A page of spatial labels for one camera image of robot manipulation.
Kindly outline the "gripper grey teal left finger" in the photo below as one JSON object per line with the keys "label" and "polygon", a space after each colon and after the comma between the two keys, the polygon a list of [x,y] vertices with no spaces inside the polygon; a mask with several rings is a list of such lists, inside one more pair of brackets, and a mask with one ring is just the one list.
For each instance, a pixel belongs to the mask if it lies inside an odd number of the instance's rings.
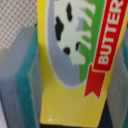
{"label": "gripper grey teal left finger", "polygon": [[40,128],[42,77],[37,28],[24,27],[0,63],[0,99],[8,128]]}

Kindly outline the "gripper grey teal right finger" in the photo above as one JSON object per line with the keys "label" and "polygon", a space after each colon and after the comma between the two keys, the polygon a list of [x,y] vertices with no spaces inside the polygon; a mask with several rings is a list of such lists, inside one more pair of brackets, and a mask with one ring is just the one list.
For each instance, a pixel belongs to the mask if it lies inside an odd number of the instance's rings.
{"label": "gripper grey teal right finger", "polygon": [[128,128],[128,38],[116,56],[107,101],[113,128]]}

